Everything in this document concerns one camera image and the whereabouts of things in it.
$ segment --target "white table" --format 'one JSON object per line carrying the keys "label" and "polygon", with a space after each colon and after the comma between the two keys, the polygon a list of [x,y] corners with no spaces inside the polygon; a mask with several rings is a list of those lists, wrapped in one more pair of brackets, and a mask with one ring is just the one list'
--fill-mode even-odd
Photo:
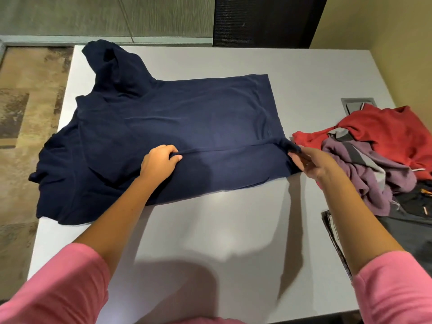
{"label": "white table", "polygon": [[[71,119],[75,97],[94,84],[82,48],[73,53],[59,128]],[[125,49],[162,80],[267,73],[287,136],[336,124],[345,116],[341,97],[394,107],[368,51]],[[98,323],[217,315],[258,324],[357,309],[321,220],[326,209],[321,190],[304,175],[146,208]],[[86,227],[41,218],[29,277]]]}

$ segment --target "pink sleeve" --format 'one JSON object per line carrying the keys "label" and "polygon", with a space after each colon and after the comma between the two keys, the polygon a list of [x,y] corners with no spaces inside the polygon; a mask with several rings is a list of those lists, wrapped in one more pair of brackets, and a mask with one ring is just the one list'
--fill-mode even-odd
{"label": "pink sleeve", "polygon": [[93,249],[67,245],[0,306],[0,323],[94,323],[108,300],[110,277]]}
{"label": "pink sleeve", "polygon": [[432,323],[432,279],[408,252],[375,258],[353,286],[364,324]]}

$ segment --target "person's right arm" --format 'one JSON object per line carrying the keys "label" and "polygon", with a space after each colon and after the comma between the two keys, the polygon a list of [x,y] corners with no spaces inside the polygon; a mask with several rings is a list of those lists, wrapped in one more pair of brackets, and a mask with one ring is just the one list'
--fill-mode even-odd
{"label": "person's right arm", "polygon": [[336,226],[365,323],[432,323],[432,279],[404,252],[326,152],[289,154],[321,186]]}

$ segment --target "brown floor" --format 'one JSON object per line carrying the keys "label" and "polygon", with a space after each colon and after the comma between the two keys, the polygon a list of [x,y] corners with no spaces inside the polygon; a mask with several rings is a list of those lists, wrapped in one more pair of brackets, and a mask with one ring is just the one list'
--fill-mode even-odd
{"label": "brown floor", "polygon": [[28,181],[57,131],[73,48],[10,47],[0,68],[0,299],[25,282],[38,220]]}

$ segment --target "black framed object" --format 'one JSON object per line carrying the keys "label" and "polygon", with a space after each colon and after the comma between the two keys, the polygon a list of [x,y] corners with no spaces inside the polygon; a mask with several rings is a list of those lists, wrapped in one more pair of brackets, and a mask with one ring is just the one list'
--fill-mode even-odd
{"label": "black framed object", "polygon": [[327,0],[216,0],[214,47],[309,48]]}

